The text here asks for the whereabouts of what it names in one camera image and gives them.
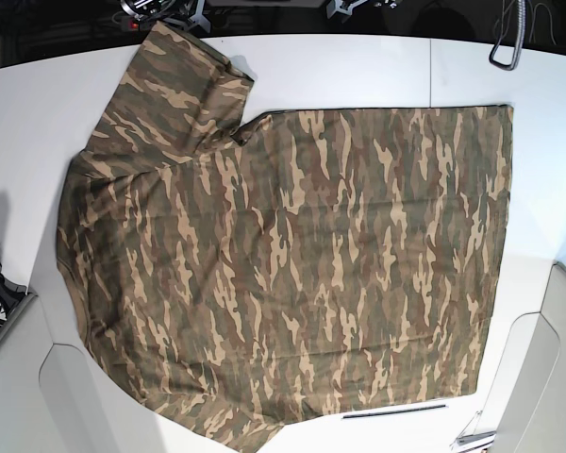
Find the camouflage T-shirt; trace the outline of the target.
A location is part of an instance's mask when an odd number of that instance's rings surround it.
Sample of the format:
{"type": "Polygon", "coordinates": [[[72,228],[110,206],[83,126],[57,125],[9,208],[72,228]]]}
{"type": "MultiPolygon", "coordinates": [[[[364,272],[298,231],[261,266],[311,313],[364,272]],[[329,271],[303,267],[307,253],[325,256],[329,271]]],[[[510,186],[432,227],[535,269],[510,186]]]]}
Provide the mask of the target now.
{"type": "Polygon", "coordinates": [[[147,409],[240,452],[323,415],[473,394],[513,109],[282,110],[163,23],[59,203],[82,343],[147,409]]]}

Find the black power strip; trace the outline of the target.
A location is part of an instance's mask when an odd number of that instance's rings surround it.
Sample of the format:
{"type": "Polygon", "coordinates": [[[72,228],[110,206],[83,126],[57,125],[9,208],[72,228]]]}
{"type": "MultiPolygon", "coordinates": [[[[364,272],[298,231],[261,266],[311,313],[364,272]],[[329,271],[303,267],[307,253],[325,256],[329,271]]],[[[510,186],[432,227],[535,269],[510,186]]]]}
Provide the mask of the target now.
{"type": "Polygon", "coordinates": [[[200,32],[205,34],[225,30],[231,25],[231,10],[218,9],[204,11],[202,14],[183,15],[171,13],[159,18],[135,19],[123,11],[111,15],[110,24],[123,32],[148,31],[157,21],[164,22],[173,28],[183,31],[200,32]]]}

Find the silver clip at table edge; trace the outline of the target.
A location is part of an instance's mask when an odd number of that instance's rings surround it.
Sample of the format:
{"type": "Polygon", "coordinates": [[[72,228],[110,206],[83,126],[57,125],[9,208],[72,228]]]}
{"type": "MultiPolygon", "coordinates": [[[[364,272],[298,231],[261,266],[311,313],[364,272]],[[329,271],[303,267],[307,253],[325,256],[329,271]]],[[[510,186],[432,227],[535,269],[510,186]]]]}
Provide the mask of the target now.
{"type": "Polygon", "coordinates": [[[484,452],[494,442],[495,431],[479,432],[476,428],[480,421],[482,411],[477,411],[474,417],[450,444],[452,452],[484,452]]]}

